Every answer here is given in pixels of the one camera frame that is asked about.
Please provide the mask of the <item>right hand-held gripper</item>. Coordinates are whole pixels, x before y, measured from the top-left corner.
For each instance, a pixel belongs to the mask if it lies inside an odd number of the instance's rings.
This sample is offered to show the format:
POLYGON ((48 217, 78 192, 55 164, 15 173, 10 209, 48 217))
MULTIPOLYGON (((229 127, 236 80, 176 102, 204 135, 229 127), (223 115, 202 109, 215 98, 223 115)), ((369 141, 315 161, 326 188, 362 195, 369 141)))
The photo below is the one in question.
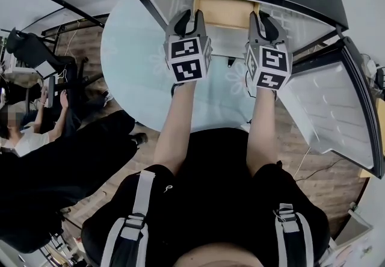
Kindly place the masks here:
POLYGON ((292 53, 283 27, 264 11, 252 11, 249 20, 245 64, 252 83, 257 87, 279 90, 292 72, 292 53))

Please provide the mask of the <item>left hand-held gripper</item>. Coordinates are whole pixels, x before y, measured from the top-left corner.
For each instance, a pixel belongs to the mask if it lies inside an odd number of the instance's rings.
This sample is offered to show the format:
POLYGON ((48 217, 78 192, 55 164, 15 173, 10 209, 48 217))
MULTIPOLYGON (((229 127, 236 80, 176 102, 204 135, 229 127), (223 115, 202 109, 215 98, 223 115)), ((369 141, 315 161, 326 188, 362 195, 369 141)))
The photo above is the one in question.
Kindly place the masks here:
POLYGON ((206 34, 204 14, 196 11, 194 27, 187 32, 190 17, 190 9, 178 13, 165 30, 165 60, 177 83, 206 78, 211 63, 212 46, 206 34))

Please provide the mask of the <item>cardboard box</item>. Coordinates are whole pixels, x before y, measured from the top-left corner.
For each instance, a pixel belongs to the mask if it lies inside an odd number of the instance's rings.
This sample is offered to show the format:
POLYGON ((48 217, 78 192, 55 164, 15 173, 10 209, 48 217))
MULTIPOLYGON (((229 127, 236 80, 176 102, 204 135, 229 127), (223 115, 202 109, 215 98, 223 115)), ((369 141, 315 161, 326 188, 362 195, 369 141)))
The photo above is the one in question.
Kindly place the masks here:
POLYGON ((220 28, 250 27, 250 13, 259 13, 260 3, 246 0, 194 0, 194 11, 200 10, 206 25, 220 28))

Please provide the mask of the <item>person's left forearm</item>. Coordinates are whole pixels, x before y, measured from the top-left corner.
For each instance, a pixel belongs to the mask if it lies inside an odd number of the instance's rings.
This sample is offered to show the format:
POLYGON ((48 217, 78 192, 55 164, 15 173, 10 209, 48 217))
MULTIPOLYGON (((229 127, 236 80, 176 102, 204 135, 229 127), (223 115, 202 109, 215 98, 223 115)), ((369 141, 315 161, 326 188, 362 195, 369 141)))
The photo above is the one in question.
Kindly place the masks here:
POLYGON ((174 89, 167 118, 159 135, 153 161, 173 174, 183 164, 189 144, 196 82, 184 83, 174 89))

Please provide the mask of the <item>person's right forearm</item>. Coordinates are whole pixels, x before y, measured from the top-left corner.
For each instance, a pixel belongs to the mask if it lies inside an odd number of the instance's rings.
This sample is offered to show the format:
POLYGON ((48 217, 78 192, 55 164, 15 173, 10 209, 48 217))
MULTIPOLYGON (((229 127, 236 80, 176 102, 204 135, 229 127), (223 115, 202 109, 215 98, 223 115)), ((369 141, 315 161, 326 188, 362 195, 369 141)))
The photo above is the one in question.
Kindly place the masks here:
POLYGON ((246 155, 252 176, 264 165, 275 164, 278 160, 275 104, 273 90, 257 88, 246 155))

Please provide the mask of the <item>black office chair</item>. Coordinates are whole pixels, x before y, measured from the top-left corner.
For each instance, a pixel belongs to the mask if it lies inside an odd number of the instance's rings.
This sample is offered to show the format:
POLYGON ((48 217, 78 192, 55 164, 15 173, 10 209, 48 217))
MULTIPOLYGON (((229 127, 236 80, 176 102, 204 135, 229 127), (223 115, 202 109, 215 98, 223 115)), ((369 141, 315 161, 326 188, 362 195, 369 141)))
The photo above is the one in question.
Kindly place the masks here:
POLYGON ((102 73, 84 76, 87 58, 77 66, 74 57, 55 55, 43 40, 33 33, 26 34, 12 29, 6 42, 6 50, 17 60, 34 69, 43 80, 49 81, 48 107, 53 105, 56 93, 71 89, 81 92, 86 86, 103 77, 102 73))

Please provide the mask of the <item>person's black shirt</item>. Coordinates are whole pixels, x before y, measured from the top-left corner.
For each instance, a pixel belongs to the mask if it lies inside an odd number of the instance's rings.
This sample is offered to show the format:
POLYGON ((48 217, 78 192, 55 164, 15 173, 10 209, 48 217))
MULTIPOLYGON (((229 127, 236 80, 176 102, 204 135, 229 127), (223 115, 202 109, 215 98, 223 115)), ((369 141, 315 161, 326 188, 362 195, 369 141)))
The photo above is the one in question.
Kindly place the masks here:
POLYGON ((275 164, 254 176, 249 131, 191 132, 173 174, 155 164, 127 176, 82 228, 97 267, 311 267, 330 239, 326 214, 275 164))

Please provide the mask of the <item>white waste bin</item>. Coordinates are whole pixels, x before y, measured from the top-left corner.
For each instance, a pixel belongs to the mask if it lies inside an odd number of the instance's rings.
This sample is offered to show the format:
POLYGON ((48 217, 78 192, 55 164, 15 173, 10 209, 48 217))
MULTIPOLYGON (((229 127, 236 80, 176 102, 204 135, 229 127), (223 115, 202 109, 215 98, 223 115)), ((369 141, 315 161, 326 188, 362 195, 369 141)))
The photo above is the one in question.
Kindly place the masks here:
POLYGON ((336 239, 333 240, 335 250, 346 248, 347 246, 358 243, 358 241, 362 241, 373 229, 373 226, 365 221, 354 210, 349 209, 348 215, 350 216, 348 222, 345 224, 336 239))

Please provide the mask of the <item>black desk frame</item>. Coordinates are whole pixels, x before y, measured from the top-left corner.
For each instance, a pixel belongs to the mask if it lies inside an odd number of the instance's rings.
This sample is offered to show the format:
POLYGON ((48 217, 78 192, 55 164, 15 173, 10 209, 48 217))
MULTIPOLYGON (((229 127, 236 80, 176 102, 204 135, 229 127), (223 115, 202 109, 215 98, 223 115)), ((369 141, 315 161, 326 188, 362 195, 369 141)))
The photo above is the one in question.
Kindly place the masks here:
POLYGON ((86 20, 91 26, 103 28, 96 17, 64 0, 0 0, 0 36, 12 29, 43 35, 56 26, 86 20))

